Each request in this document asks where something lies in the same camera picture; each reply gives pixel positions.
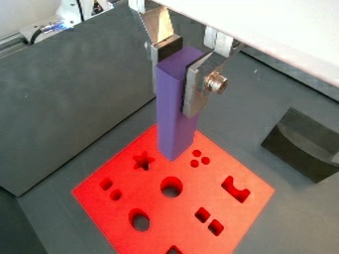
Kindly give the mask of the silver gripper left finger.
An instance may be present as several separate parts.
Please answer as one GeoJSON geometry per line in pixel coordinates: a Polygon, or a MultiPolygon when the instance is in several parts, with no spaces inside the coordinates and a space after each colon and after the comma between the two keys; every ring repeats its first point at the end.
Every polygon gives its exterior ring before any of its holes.
{"type": "Polygon", "coordinates": [[[128,0],[132,15],[145,34],[145,51],[152,62],[152,89],[156,89],[156,65],[182,48],[174,34],[168,9],[150,0],[128,0]]]}

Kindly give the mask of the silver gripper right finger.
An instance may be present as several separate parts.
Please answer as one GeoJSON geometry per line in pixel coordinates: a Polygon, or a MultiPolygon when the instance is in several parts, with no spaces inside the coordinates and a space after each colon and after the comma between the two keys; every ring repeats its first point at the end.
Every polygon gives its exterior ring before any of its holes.
{"type": "Polygon", "coordinates": [[[205,28],[204,45],[210,49],[186,69],[182,114],[192,118],[206,105],[212,92],[224,92],[228,79],[222,70],[244,44],[212,27],[205,28]]]}

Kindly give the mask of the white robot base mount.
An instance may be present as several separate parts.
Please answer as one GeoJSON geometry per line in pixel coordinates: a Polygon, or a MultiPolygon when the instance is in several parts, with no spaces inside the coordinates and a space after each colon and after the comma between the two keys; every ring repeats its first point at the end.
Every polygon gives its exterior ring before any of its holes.
{"type": "Polygon", "coordinates": [[[113,8],[113,0],[60,0],[56,14],[19,30],[29,45],[45,40],[56,33],[113,8]]]}

